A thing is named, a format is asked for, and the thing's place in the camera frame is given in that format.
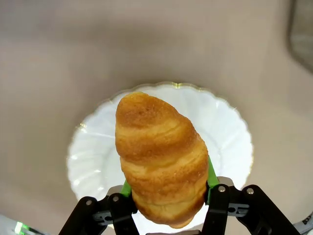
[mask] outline bread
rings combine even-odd
[[[187,225],[204,203],[208,176],[207,148],[190,120],[131,93],[117,106],[115,145],[139,211],[158,224]]]

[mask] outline silver bolt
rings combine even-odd
[[[226,189],[225,189],[224,186],[219,186],[219,191],[220,191],[220,192],[225,192],[225,190],[226,190]]]
[[[251,189],[251,188],[248,188],[248,189],[246,190],[246,192],[247,192],[248,194],[254,194],[254,191],[253,191],[253,189]]]
[[[113,198],[113,201],[117,202],[117,201],[118,201],[118,196],[115,196],[115,197]]]

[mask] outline green light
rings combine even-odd
[[[22,226],[23,226],[23,223],[17,222],[17,223],[16,223],[16,226],[15,226],[15,229],[14,229],[14,232],[15,232],[16,234],[20,234],[21,229],[22,229]]]

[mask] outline white plate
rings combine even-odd
[[[246,122],[236,108],[205,89],[165,82],[121,92],[103,102],[77,128],[68,149],[67,168],[78,200],[84,196],[101,200],[109,188],[124,183],[115,149],[115,111],[121,98],[133,91],[158,97],[189,118],[206,143],[216,175],[231,178],[236,188],[244,186],[253,163],[253,147]],[[207,207],[203,206],[193,221],[181,230],[203,223],[206,211]],[[140,213],[133,217],[140,234],[180,231],[154,224]]]

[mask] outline golden brown pastry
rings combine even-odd
[[[170,104],[131,93],[116,110],[115,145],[139,211],[173,228],[204,203],[208,152],[190,120]]]

